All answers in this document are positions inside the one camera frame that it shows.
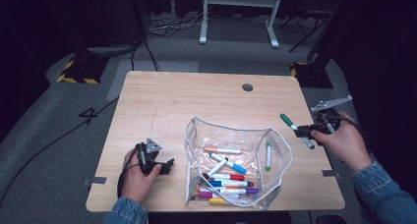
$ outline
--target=green marker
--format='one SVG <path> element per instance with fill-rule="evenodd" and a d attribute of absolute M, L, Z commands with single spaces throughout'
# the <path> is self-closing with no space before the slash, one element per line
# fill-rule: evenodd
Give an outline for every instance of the green marker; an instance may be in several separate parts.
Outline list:
<path fill-rule="evenodd" d="M 270 170 L 270 150 L 271 150 L 270 143 L 267 142 L 267 171 Z"/>
<path fill-rule="evenodd" d="M 294 125 L 293 122 L 291 122 L 291 120 L 285 115 L 285 114 L 280 114 L 279 115 L 281 117 L 281 119 L 284 121 L 284 123 L 286 123 L 286 125 L 288 125 L 288 127 L 290 127 L 292 130 L 297 130 L 297 126 Z M 314 145 L 310 142 L 310 140 L 308 138 L 300 138 L 310 149 L 314 148 Z"/>

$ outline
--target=metal stand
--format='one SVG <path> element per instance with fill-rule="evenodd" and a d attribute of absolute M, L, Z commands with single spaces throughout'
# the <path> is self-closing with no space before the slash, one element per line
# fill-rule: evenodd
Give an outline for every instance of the metal stand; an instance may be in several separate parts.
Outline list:
<path fill-rule="evenodd" d="M 200 44 L 207 43 L 208 35 L 208 11 L 209 4 L 217 5 L 235 5 L 235 6 L 253 6 L 272 8 L 269 21 L 265 21 L 270 44 L 272 48 L 278 48 L 279 44 L 273 31 L 273 21 L 275 20 L 276 11 L 278 10 L 280 0 L 204 0 L 204 13 L 202 21 L 202 30 L 200 32 Z"/>

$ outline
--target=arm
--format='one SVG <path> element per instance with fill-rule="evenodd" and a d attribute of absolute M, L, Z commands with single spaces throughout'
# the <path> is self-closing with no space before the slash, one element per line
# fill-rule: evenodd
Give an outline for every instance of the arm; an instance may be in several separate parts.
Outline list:
<path fill-rule="evenodd" d="M 374 162 L 354 173 L 353 185 L 368 210 L 384 223 L 417 223 L 417 204 L 389 176 L 387 171 Z"/>
<path fill-rule="evenodd" d="M 340 116 L 353 120 L 343 112 Z M 313 131 L 312 137 L 349 166 L 355 190 L 373 215 L 385 223 L 417 222 L 416 202 L 410 194 L 401 190 L 378 162 L 372 160 L 353 125 L 342 121 L 333 134 Z"/>
<path fill-rule="evenodd" d="M 125 156 L 126 160 L 130 157 L 133 150 Z M 128 170 L 125 173 L 122 195 L 114 204 L 111 211 L 107 214 L 104 223 L 129 223 L 129 224 L 146 224 L 148 223 L 148 213 L 140 203 L 147 196 L 155 178 L 159 174 L 161 165 L 153 167 L 148 176 L 142 173 L 139 164 L 138 152 L 134 154 Z"/>

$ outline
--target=wooden table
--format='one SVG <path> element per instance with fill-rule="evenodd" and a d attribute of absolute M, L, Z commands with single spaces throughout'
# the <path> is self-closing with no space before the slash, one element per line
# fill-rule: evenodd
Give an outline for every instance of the wooden table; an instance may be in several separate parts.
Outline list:
<path fill-rule="evenodd" d="M 253 90 L 245 91 L 243 84 L 250 84 Z M 112 208 L 125 154 L 136 143 L 151 138 L 162 146 L 156 161 L 175 158 L 175 162 L 169 175 L 156 179 L 143 203 L 148 211 L 251 210 L 185 205 L 185 129 L 194 115 L 232 128 L 275 128 L 282 134 L 292 149 L 293 160 L 269 210 L 342 209 L 344 200 L 336 179 L 324 177 L 322 172 L 331 170 L 324 149 L 309 149 L 282 122 L 280 113 L 298 126 L 313 123 L 297 80 L 292 77 L 130 72 L 95 173 L 106 182 L 91 185 L 87 209 Z"/>

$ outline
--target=person's right hand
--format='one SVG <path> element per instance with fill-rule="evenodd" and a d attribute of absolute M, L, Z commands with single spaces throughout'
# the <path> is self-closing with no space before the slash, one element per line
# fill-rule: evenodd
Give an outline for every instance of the person's right hand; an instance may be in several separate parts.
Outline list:
<path fill-rule="evenodd" d="M 353 121 L 347 113 L 339 112 L 339 114 L 341 117 Z M 312 131 L 311 135 L 346 163 L 352 172 L 358 172 L 373 163 L 361 134 L 355 126 L 345 121 L 340 122 L 340 127 L 333 134 L 326 135 L 318 131 Z"/>

